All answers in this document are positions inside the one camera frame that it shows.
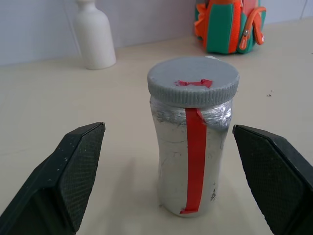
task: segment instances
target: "gray lid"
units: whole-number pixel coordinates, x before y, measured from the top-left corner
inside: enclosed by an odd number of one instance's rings
[[[205,86],[179,86],[178,81],[213,81]],[[238,71],[230,64],[206,57],[181,57],[155,65],[148,73],[151,96],[173,106],[203,108],[231,100],[239,83]]]

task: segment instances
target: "jar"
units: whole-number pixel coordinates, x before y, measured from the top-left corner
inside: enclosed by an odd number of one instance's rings
[[[159,145],[157,191],[176,215],[201,215],[216,200],[238,83],[233,66],[206,57],[165,61],[148,73]]]

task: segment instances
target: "orange trim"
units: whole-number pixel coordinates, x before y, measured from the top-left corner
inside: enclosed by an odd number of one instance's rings
[[[258,45],[262,45],[264,43],[264,35],[261,32],[262,29],[262,17],[260,14],[257,14],[253,20],[253,33],[255,41]]]
[[[207,47],[207,33],[209,31],[209,21],[210,21],[210,15],[211,15],[211,10],[212,10],[212,6],[213,6],[213,1],[211,0],[209,2],[209,5],[207,7],[206,13],[205,13],[205,25],[204,25],[204,38],[203,38],[203,46],[206,50]]]
[[[233,4],[240,2],[240,0],[210,0],[214,4]]]
[[[231,26],[231,33],[229,37],[228,53],[236,52],[239,41],[240,16],[241,16],[240,4],[241,3],[239,1],[233,4],[233,20]]]
[[[240,45],[239,45],[240,50],[246,49],[247,43],[251,37],[251,30],[252,30],[252,24],[253,24],[254,18],[256,17],[256,15],[259,14],[259,12],[262,12],[262,11],[266,11],[266,8],[263,6],[260,6],[260,7],[255,8],[249,15],[246,21],[245,28],[244,28],[244,34],[240,41]]]
[[[195,24],[195,35],[198,37],[202,37],[204,36],[204,26],[205,26],[205,22],[204,22],[204,17],[205,17],[205,13],[206,13],[206,7],[205,7],[205,3],[201,3],[201,4],[197,4],[196,5],[197,10],[199,11],[199,15],[198,15],[198,20],[194,23]]]

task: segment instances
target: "aluminum foil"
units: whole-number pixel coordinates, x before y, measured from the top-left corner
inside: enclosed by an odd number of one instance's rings
[[[159,145],[158,195],[174,214],[195,217],[209,210],[216,199],[224,141],[232,117],[232,100],[200,109],[207,125],[205,169],[199,211],[180,214],[186,207],[188,141],[184,108],[166,105],[151,97],[150,106]]]

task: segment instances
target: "zipper pull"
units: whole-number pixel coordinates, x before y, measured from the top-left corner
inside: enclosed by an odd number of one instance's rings
[[[247,46],[247,43],[248,43],[248,35],[249,35],[249,30],[245,30],[244,33],[243,33],[243,37],[240,41],[240,50],[245,50],[246,49],[246,46]]]

